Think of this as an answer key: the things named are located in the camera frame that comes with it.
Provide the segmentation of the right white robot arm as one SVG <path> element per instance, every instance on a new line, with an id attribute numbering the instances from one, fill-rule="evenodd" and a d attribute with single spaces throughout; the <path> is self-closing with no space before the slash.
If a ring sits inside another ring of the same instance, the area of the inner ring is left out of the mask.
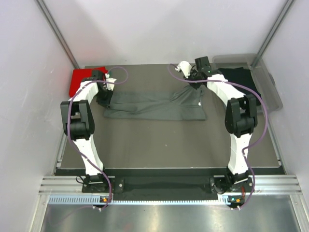
<path id="1" fill-rule="evenodd" d="M 215 180 L 213 190 L 219 194 L 227 190 L 237 191 L 248 181 L 249 171 L 246 163 L 247 154 L 242 150 L 249 145 L 254 128 L 257 126 L 256 97 L 244 94 L 228 80 L 221 71 L 212 71 L 207 57 L 196 59 L 196 69 L 187 61 L 178 65 L 184 79 L 194 81 L 190 86 L 197 89 L 201 86 L 198 80 L 207 80 L 204 85 L 224 103 L 225 128 L 230 134 L 230 160 L 224 179 Z"/>

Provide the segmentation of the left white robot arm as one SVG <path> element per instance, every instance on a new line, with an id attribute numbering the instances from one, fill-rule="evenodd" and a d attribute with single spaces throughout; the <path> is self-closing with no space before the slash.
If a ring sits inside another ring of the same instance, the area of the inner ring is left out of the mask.
<path id="1" fill-rule="evenodd" d="M 90 108 L 93 99 L 108 106 L 113 94 L 115 79 L 105 67 L 76 69 L 73 71 L 69 99 L 60 104 L 63 131 L 84 162 L 85 174 L 76 181 L 82 184 L 83 193 L 107 193 L 111 181 L 104 172 L 95 140 L 95 121 Z"/>

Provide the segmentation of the grey t shirt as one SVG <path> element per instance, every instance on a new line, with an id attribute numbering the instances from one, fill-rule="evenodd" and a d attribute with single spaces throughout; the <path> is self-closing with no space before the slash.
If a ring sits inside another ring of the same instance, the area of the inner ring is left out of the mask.
<path id="1" fill-rule="evenodd" d="M 97 97 L 104 107 L 104 117 L 113 119 L 145 119 L 188 121 L 207 119 L 202 108 L 202 89 L 187 85 L 180 90 L 130 92 L 115 91 L 108 99 Z"/>

